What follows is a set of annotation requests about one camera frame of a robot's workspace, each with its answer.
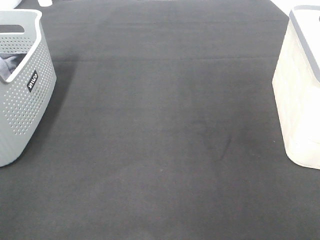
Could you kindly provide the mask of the grey-blue microfibre towel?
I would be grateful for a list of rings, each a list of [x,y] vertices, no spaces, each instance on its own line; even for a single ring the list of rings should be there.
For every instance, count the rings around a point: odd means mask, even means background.
[[[7,80],[25,57],[25,53],[1,53],[0,54],[0,76]]]

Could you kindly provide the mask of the grey perforated plastic basket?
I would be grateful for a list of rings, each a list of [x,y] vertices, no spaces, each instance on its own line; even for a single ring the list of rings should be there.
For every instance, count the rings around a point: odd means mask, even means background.
[[[3,9],[2,26],[20,26],[23,31],[0,34],[0,165],[14,162],[33,136],[51,99],[56,73],[35,9]]]

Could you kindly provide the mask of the white plastic basket grey rim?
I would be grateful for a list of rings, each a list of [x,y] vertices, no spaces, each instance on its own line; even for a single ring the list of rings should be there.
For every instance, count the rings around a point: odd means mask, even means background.
[[[302,4],[289,12],[272,79],[289,159],[320,168],[320,6]]]

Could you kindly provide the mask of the white cylinder at top edge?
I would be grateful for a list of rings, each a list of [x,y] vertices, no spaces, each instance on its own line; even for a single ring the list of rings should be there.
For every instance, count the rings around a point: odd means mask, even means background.
[[[38,4],[41,6],[41,7],[50,7],[53,5],[53,1],[52,0],[38,0]]]

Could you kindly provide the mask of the white object top left corner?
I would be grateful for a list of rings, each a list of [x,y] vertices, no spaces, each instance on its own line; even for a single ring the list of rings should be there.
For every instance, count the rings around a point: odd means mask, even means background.
[[[1,10],[11,10],[15,9],[22,0],[0,0],[0,9]]]

